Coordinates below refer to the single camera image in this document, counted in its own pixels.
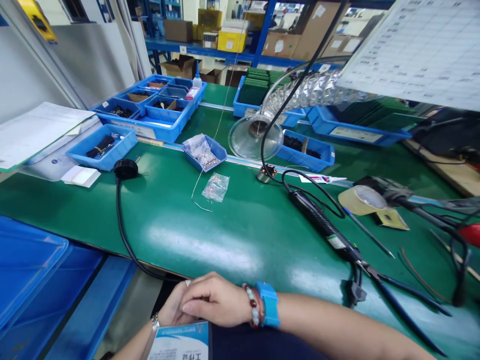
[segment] wire cutter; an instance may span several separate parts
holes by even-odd
[[[445,314],[449,317],[452,316],[450,312],[445,310],[439,303],[433,301],[431,298],[425,296],[421,292],[415,290],[414,288],[404,284],[403,282],[397,281],[395,279],[392,279],[391,277],[388,277],[386,275],[383,275],[379,273],[377,270],[375,270],[372,266],[367,264],[366,262],[363,262],[363,266],[366,270],[366,272],[370,275],[370,277],[373,279],[377,287],[380,289],[380,292],[383,294],[384,297],[388,299],[392,307],[396,310],[396,312],[400,315],[400,317],[403,319],[403,321],[410,327],[410,329],[425,343],[427,344],[432,350],[435,352],[439,353],[443,357],[448,358],[447,354],[445,354],[442,350],[440,350],[432,340],[418,327],[418,325],[413,321],[413,319],[408,315],[408,313],[405,311],[405,309],[400,305],[399,301],[395,296],[390,292],[390,290],[385,286],[385,284],[382,282],[382,280],[386,281],[389,284],[392,284],[396,286],[399,289],[405,290],[406,292],[415,295],[417,298],[420,300],[423,300],[424,303],[427,305],[430,305],[432,308],[438,310],[442,314]]]

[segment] small plastic bag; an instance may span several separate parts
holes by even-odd
[[[207,138],[202,133],[189,138],[184,141],[183,144],[185,145],[186,150],[198,160],[203,168],[205,168],[205,165],[208,163],[218,160],[210,150]]]
[[[206,183],[205,189],[201,194],[207,199],[215,200],[221,203],[225,197],[225,193],[229,188],[230,177],[217,174],[216,172],[210,177]]]

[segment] wooden board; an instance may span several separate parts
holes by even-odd
[[[412,150],[418,155],[419,143],[413,140],[405,140],[403,142],[406,147]],[[440,163],[458,163],[456,160],[449,159],[447,157],[437,156],[432,154],[430,151],[422,148],[420,149],[420,154],[418,155],[425,161],[428,166],[434,169],[442,178],[448,181],[457,189],[460,193],[466,197],[480,196],[480,173],[478,173],[473,167],[462,164],[462,165],[447,165],[439,164]]]

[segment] glue bottle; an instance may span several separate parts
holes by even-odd
[[[193,79],[193,87],[198,89],[202,88],[202,79],[200,78],[198,60],[196,61],[196,75],[195,75],[195,78]]]

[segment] person's hand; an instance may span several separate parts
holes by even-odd
[[[252,320],[247,292],[216,272],[191,282],[182,296],[180,309],[184,315],[203,318],[226,328]]]
[[[180,301],[187,289],[187,283],[182,281],[172,290],[170,296],[165,301],[165,304],[158,312],[158,322],[160,323],[160,326],[185,325],[191,324],[197,320],[196,317],[179,311],[179,309],[181,309]]]

